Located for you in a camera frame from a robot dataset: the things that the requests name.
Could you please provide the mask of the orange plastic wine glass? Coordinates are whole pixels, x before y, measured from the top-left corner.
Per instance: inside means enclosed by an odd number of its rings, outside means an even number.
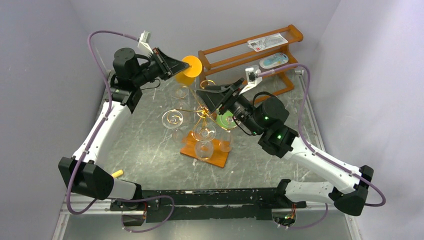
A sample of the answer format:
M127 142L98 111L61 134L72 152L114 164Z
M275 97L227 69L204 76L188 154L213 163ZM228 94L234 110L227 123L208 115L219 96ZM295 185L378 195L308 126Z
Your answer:
M188 68L178 73L175 80L179 84L190 86L203 71L203 64L199 58L194 55L188 55L184 57L182 61L188 64Z

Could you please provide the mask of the green plastic wine glass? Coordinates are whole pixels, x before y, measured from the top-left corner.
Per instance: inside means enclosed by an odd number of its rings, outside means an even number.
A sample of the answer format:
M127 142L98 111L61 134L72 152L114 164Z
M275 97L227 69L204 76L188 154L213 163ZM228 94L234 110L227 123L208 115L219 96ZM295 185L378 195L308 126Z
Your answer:
M237 127L237 124L233 119L233 114L229 110L223 114L218 114L216 116L216 122L221 128L226 130L234 129Z

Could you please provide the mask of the clear wine glass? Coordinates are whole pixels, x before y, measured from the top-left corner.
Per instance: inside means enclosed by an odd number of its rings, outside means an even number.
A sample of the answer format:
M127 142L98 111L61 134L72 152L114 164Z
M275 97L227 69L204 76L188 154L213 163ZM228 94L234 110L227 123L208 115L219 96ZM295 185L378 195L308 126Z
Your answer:
M184 134L181 130L181 125L184 122L184 115L177 109L171 109L162 115L161 122L165 128L172 131L171 139L177 144L182 144Z
M219 149L224 153L229 153L233 148L234 137L230 129L223 130L219 135Z
M194 151L199 161L207 162L212 157L214 153L212 141L216 134L217 130L211 123L202 123L194 128L192 132L192 136L196 140Z
M170 91L170 96L173 99L177 100L178 106L181 108L184 104L186 104L186 97L189 93L189 87L182 84L177 83L174 85Z

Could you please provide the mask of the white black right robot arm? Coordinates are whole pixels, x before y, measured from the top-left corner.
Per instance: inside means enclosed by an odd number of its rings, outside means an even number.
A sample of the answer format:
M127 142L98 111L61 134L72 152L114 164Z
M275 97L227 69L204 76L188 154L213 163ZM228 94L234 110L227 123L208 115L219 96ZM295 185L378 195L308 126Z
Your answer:
M269 155L301 164L325 180L283 179L274 195L276 204L285 208L298 202L317 202L331 204L350 216L360 216L366 206L374 170L367 165L350 165L314 148L302 139L299 131L285 124L290 113L280 99L262 91L258 95L268 98L255 106L242 94L243 81L241 78L233 84L208 85L195 90L195 94L210 113L230 112L234 122L246 127L246 134L260 137L258 144Z

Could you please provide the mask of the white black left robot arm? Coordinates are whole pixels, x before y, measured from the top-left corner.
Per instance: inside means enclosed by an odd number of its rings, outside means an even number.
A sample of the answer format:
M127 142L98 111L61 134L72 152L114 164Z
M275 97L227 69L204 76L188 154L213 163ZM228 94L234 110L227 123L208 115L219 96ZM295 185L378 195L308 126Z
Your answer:
M143 95L141 86L155 80L166 81L190 65L167 56L157 47L147 56L125 47L114 53L112 66L115 74L108 86L110 99L104 102L83 144L71 158L63 157L58 169L72 193L97 200L123 199L130 210L137 210L143 203L141 186L112 177L97 162L107 158L119 131L134 112Z

